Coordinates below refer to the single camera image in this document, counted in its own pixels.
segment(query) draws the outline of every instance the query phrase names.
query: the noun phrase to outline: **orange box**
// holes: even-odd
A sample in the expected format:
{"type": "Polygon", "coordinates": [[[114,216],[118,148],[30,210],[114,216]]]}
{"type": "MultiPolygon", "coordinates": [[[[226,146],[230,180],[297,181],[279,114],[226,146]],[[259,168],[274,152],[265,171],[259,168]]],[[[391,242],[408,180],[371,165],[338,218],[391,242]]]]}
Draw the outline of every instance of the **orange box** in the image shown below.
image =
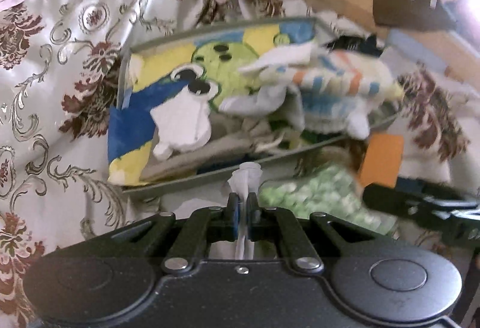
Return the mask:
{"type": "Polygon", "coordinates": [[[373,134],[360,168],[360,184],[371,183],[394,188],[402,163],[403,137],[392,134],[373,134]]]}

